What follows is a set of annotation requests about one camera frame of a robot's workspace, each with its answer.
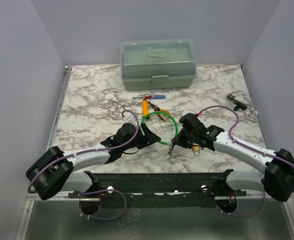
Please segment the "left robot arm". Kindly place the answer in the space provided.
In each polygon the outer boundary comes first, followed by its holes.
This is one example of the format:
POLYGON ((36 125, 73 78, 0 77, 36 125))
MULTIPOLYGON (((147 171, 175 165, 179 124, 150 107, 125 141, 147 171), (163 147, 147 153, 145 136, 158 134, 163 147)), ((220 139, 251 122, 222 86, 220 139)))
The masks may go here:
POLYGON ((57 146, 49 148, 27 170, 26 177, 42 200, 48 200, 61 191, 77 191, 91 198, 97 193, 97 184, 87 173, 71 177, 74 172, 112 163, 129 149, 141 150, 160 140, 144 123, 140 127, 125 123, 115 135, 79 152, 62 151, 57 146))

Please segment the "green cable lock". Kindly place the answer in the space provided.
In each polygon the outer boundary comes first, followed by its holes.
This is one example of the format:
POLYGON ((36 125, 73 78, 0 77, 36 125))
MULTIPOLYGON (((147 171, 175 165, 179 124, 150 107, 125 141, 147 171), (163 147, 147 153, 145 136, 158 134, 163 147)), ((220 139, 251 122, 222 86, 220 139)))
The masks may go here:
POLYGON ((163 112, 163 111, 155 111, 155 112, 148 113, 146 116, 142 117, 140 124, 142 125, 145 122, 145 120, 147 119, 147 117, 150 117, 152 115, 164 115, 164 116, 169 117, 175 126, 175 136, 178 135, 178 124, 177 124, 176 120, 172 117, 172 115, 170 115, 169 113, 163 112))

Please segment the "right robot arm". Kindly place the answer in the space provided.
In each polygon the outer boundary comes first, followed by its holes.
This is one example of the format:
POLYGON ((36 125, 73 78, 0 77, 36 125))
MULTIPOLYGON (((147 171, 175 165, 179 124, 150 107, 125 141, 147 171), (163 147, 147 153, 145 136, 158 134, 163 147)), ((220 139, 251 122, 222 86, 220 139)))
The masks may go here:
POLYGON ((234 138, 224 129, 205 125, 195 113, 180 118, 182 130, 169 149, 175 146, 191 149, 198 146, 227 154, 256 169, 256 172, 231 171, 217 183, 217 191, 228 196, 234 190, 264 191, 279 202, 286 202, 294 192, 294 158, 285 150, 273 151, 234 138))

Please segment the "silver key bunch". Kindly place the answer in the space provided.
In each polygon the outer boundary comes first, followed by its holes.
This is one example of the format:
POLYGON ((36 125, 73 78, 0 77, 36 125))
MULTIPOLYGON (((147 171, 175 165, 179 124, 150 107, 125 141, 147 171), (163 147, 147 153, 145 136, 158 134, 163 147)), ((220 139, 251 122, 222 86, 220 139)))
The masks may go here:
POLYGON ((167 156, 168 156, 169 159, 172 157, 172 152, 173 152, 173 149, 169 148, 169 150, 167 152, 167 156))

